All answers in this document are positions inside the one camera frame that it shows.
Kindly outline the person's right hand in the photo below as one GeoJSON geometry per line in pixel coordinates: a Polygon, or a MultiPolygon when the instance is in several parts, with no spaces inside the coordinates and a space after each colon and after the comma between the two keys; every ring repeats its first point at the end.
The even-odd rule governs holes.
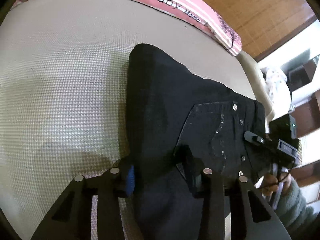
{"type": "MultiPolygon", "coordinates": [[[[289,173],[282,173],[280,175],[280,181],[283,183],[283,189],[281,194],[284,196],[289,190],[292,182],[292,176],[289,173]]],[[[270,173],[264,175],[262,185],[260,186],[260,191],[264,196],[271,196],[274,192],[279,190],[280,182],[277,177],[270,173]]]]}

